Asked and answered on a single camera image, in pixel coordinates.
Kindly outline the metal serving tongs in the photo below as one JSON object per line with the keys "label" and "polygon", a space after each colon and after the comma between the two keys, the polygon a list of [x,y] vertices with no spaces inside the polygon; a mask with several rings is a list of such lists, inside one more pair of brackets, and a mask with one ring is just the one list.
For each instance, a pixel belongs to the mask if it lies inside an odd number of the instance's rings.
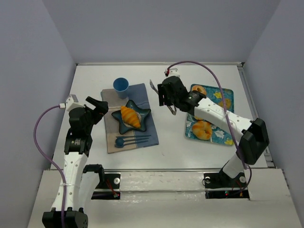
{"label": "metal serving tongs", "polygon": [[[158,93],[158,89],[154,86],[154,84],[153,84],[153,82],[152,82],[151,79],[149,80],[149,84],[150,84],[150,87],[152,88],[152,90],[155,91],[156,94],[159,94],[159,93]],[[172,115],[176,115],[177,109],[176,109],[175,106],[174,106],[174,108],[172,108],[171,106],[167,106],[167,107],[168,107],[168,109],[170,110],[170,112],[171,112]]]}

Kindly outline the orange striped croissant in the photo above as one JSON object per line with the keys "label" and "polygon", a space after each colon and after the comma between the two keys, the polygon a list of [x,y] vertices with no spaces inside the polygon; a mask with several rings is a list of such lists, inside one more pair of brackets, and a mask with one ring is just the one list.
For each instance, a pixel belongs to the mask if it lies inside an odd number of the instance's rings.
{"label": "orange striped croissant", "polygon": [[141,121],[137,115],[137,112],[126,106],[121,106],[122,121],[134,128],[141,127]]}

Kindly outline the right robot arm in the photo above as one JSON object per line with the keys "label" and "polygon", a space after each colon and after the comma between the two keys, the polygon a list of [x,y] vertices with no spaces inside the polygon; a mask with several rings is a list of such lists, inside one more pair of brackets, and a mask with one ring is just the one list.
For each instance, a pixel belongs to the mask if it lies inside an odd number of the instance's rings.
{"label": "right robot arm", "polygon": [[174,106],[201,118],[201,127],[211,123],[231,135],[237,151],[219,172],[204,175],[206,188],[231,188],[236,181],[244,178],[244,170],[250,170],[268,147],[268,132],[262,119],[250,120],[238,116],[211,101],[202,90],[188,91],[177,76],[166,78],[157,85],[157,90],[160,106]]}

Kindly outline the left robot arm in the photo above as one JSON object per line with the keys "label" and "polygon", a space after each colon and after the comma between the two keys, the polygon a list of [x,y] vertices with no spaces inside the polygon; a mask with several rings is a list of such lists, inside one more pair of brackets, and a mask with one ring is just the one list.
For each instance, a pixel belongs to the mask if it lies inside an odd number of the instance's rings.
{"label": "left robot arm", "polygon": [[80,104],[75,95],[69,95],[58,108],[69,115],[64,145],[64,166],[58,168],[61,182],[50,211],[44,212],[42,223],[46,228],[86,228],[86,206],[99,183],[105,180],[101,164],[87,164],[92,146],[91,132],[108,112],[108,103],[87,97],[93,109]]}

